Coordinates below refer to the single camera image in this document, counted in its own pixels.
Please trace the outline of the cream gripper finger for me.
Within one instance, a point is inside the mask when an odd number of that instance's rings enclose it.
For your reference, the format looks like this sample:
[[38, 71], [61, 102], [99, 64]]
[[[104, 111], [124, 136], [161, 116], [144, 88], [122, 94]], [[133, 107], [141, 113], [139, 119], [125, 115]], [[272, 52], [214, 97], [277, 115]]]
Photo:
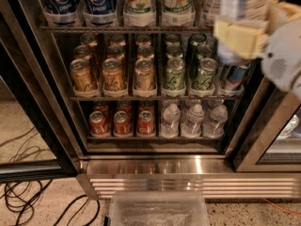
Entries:
[[269, 0], [266, 20], [267, 33], [272, 35], [282, 25], [301, 18], [301, 6], [278, 0]]
[[268, 44], [268, 25], [267, 21], [218, 18], [214, 22], [214, 36], [238, 57], [254, 59]]

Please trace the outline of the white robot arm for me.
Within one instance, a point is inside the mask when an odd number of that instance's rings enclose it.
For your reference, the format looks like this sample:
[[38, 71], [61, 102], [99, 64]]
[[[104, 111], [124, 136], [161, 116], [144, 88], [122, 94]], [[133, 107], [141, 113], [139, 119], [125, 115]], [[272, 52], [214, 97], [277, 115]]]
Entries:
[[261, 71], [280, 90], [301, 100], [301, 7], [269, 0], [263, 21], [219, 16], [214, 36], [218, 57], [238, 65], [260, 58]]

